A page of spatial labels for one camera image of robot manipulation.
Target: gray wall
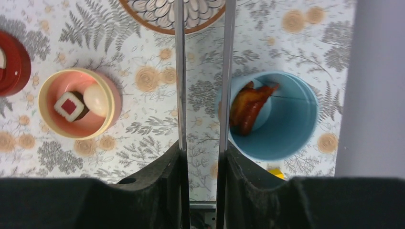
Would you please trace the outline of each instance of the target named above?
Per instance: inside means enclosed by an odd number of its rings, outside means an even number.
[[[359,0],[336,176],[405,177],[405,0]]]

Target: white egg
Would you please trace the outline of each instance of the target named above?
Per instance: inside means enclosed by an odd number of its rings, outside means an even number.
[[[91,112],[101,117],[107,116],[107,97],[100,85],[94,83],[87,87],[83,94],[83,100]]]

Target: floral tablecloth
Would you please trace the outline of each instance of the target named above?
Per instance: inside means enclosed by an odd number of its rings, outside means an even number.
[[[308,82],[320,100],[314,136],[280,162],[284,176],[332,176],[342,115],[355,0],[238,0],[234,75],[283,70]],[[0,30],[27,49],[32,75],[0,98],[0,177],[97,177],[117,182],[178,139],[174,37],[137,24],[118,0],[4,0]],[[215,200],[219,124],[213,100],[221,84],[224,21],[187,35],[187,140],[190,198]],[[123,111],[103,135],[74,141],[41,120],[37,96],[68,67],[105,73]]]

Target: sushi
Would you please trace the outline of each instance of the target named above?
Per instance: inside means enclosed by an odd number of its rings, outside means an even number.
[[[76,91],[63,93],[53,108],[70,123],[83,118],[89,112],[83,95]]]

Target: blue bowl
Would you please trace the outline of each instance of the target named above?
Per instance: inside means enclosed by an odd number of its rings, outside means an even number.
[[[231,104],[250,81],[255,88],[263,85],[279,88],[267,100],[257,116],[252,132],[240,136],[230,131],[229,140],[246,156],[265,161],[281,160],[299,151],[312,136],[319,112],[313,90],[300,78],[282,71],[256,73],[232,79]],[[215,112],[221,90],[215,100]]]

